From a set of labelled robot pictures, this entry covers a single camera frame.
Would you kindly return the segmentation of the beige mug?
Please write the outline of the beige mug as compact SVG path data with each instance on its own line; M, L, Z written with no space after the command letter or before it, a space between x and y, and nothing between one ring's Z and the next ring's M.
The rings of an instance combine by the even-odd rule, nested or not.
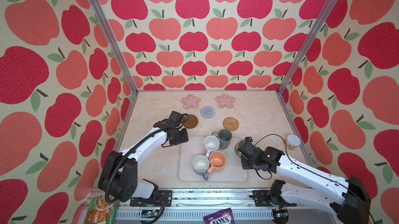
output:
M244 145L244 143L245 140L241 140L235 145L235 153L239 158L241 157L241 152L239 151L239 149Z

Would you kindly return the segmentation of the brown round wooden coaster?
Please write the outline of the brown round wooden coaster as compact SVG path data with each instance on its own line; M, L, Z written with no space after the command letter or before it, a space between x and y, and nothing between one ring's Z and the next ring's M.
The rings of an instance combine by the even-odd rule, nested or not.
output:
M198 118L195 115L188 115L186 117L186 119L188 119L183 125L185 128L195 128L198 125Z

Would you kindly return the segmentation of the white mug purple handle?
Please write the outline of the white mug purple handle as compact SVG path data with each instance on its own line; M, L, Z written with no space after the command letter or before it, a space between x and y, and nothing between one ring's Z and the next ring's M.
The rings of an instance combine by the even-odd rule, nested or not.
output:
M208 181L208 169L210 167L209 159L205 155L197 155L193 160L193 168L198 175L201 175L205 181Z

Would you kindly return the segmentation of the pink flower coaster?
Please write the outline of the pink flower coaster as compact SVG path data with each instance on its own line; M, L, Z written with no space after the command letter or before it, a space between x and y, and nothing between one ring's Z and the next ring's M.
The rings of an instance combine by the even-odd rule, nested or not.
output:
M234 107L235 98L229 96L226 93L221 94L220 96L215 97L215 101L217 102L218 108L228 108L231 109Z
M186 97L182 98L181 103L183 103L184 109L197 109L200 106L201 98L196 97L193 94L189 94Z

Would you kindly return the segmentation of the tan round rattan coaster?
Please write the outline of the tan round rattan coaster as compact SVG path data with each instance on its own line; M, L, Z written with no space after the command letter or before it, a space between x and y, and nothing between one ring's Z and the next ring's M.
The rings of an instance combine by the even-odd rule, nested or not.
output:
M235 131L238 130L240 124L239 121L233 117L227 117L223 120L222 122L223 127L229 131Z

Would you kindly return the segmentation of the grey round woven coaster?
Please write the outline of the grey round woven coaster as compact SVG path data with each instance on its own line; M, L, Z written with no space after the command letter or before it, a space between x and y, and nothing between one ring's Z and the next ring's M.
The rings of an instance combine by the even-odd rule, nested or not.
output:
M211 119L215 116L216 111L213 107L211 106L204 106L201 110L200 110L200 114L203 118L205 119Z

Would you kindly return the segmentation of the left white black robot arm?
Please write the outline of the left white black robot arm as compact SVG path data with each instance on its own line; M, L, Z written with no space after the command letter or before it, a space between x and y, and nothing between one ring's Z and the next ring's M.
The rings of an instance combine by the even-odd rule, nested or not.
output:
M173 111L168 119L156 122L150 132L122 152L108 154L98 182L98 188L105 192L107 204L126 202L131 198L155 201L158 186L149 180L138 180L138 169L143 161L166 142L170 146L186 143L188 132L183 124L190 119L186 113Z

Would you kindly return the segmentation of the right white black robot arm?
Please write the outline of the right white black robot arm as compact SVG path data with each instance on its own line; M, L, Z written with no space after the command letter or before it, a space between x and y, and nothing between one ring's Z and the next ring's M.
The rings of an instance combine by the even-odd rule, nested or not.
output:
M245 143L236 152L245 170L279 174L305 185L297 187L275 180L265 196L253 196L256 201L278 207L304 205L336 216L344 224L367 224L373 218L371 197L357 177L346 179L325 173L273 147L261 150L252 143Z

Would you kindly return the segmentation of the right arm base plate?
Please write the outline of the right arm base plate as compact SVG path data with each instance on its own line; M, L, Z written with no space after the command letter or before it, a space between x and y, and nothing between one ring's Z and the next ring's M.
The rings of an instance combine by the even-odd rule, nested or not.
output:
M286 202L280 194L272 192L271 190L254 190L249 196L255 201L257 207L288 207L297 206L296 203Z

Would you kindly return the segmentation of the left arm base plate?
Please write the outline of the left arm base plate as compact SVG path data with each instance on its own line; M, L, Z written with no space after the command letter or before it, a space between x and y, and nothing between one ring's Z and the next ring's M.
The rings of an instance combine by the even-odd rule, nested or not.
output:
M132 207L160 207L164 204L166 207L171 206L172 191L171 190L155 190L148 199L132 198L130 206Z

